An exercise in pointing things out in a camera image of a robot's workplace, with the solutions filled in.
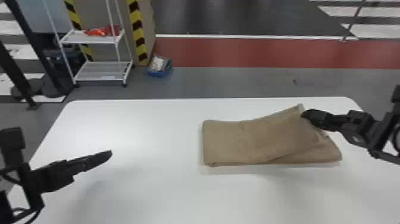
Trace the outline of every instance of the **beige towel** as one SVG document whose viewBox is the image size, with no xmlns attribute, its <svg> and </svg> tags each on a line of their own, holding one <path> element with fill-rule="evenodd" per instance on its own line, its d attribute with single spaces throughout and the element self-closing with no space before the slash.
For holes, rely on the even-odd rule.
<svg viewBox="0 0 400 224">
<path fill-rule="evenodd" d="M 209 166 L 301 164 L 339 161 L 332 140 L 300 117 L 302 105 L 240 122 L 203 123 L 204 162 Z"/>
</svg>

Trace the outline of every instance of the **white wire shelf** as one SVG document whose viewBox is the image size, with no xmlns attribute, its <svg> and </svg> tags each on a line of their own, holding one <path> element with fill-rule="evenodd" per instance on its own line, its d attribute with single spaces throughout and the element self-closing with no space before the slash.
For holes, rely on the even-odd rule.
<svg viewBox="0 0 400 224">
<path fill-rule="evenodd" d="M 124 36 L 125 30 L 121 30 L 118 36 L 88 36 L 81 30 L 70 30 L 61 40 L 61 43 L 86 43 L 86 44 L 118 44 Z"/>
<path fill-rule="evenodd" d="M 133 61 L 87 61 L 75 76 L 75 81 L 125 81 L 132 68 Z"/>
</svg>

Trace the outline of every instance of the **gray floor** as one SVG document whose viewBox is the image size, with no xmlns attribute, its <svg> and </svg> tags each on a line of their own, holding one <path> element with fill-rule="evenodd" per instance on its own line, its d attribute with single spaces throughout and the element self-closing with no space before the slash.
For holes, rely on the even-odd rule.
<svg viewBox="0 0 400 224">
<path fill-rule="evenodd" d="M 390 96 L 398 70 L 174 68 L 159 79 L 134 69 L 127 88 L 120 84 L 81 85 L 63 104 L 44 104 L 26 111 L 25 104 L 0 104 L 0 129 L 21 126 L 30 159 L 66 103 L 80 99 L 162 99 L 224 97 L 331 97 L 346 96 L 377 119 L 391 109 Z M 9 189 L 9 185 L 0 184 Z"/>
</svg>

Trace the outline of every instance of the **white tabletop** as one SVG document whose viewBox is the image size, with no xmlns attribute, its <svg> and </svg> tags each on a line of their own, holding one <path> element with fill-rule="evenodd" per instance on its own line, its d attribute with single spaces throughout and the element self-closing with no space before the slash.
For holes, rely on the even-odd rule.
<svg viewBox="0 0 400 224">
<path fill-rule="evenodd" d="M 337 114 L 360 110 L 345 97 L 71 102 L 32 168 L 103 150 L 114 155 L 44 194 L 35 223 L 399 223 L 400 166 L 371 158 L 339 133 L 330 136 L 343 161 L 332 166 L 202 164 L 204 120 L 252 119 L 299 103 Z M 26 206 L 19 188 L 9 197 Z"/>
</svg>

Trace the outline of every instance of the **white floor marking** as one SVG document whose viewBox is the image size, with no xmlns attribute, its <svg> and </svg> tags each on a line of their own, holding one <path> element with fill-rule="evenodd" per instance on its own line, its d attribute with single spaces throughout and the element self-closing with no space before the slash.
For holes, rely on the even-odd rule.
<svg viewBox="0 0 400 224">
<path fill-rule="evenodd" d="M 57 97 L 57 98 L 48 98 L 46 96 L 34 96 L 32 99 L 34 102 L 62 102 L 66 96 Z"/>
<path fill-rule="evenodd" d="M 326 14 L 330 16 L 354 16 L 357 7 L 337 7 L 337 6 L 320 6 Z M 391 7 L 364 7 L 359 16 L 369 17 L 400 17 L 400 8 Z"/>
<path fill-rule="evenodd" d="M 25 73 L 26 79 L 40 79 L 44 73 Z M 14 86 L 13 82 L 5 73 L 0 73 L 0 95 L 9 96 L 10 89 Z"/>
<path fill-rule="evenodd" d="M 351 32 L 359 38 L 400 38 L 400 25 L 355 24 Z"/>
<path fill-rule="evenodd" d="M 309 0 L 310 2 L 361 2 L 361 0 Z M 374 2 L 400 2 L 400 0 L 372 0 Z"/>
<path fill-rule="evenodd" d="M 0 3 L 0 13 L 11 13 L 10 9 L 4 2 Z"/>
<path fill-rule="evenodd" d="M 16 21 L 0 20 L 0 35 L 23 35 L 20 25 Z"/>
<path fill-rule="evenodd" d="M 38 56 L 29 44 L 5 44 L 6 49 L 11 50 L 13 59 L 38 60 Z"/>
</svg>

